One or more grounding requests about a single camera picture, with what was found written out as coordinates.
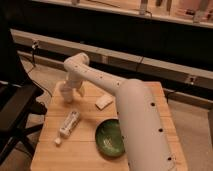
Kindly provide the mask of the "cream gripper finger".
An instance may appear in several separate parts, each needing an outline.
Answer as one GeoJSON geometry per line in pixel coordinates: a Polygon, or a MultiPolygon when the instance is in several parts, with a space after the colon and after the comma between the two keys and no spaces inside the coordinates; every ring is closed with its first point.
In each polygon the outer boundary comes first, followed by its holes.
{"type": "Polygon", "coordinates": [[[83,86],[80,87],[80,88],[78,88],[78,89],[76,89],[76,92],[77,92],[81,97],[84,97],[84,95],[85,95],[85,89],[84,89],[83,86]]]}

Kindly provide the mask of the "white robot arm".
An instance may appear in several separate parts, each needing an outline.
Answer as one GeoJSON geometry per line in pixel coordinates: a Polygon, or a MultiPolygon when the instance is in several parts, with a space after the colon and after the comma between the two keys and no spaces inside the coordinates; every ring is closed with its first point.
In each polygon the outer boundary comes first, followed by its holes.
{"type": "Polygon", "coordinates": [[[126,79],[89,66],[79,53],[64,61],[68,72],[62,97],[90,81],[115,97],[116,111],[130,171],[177,171],[154,95],[141,80],[126,79]]]}

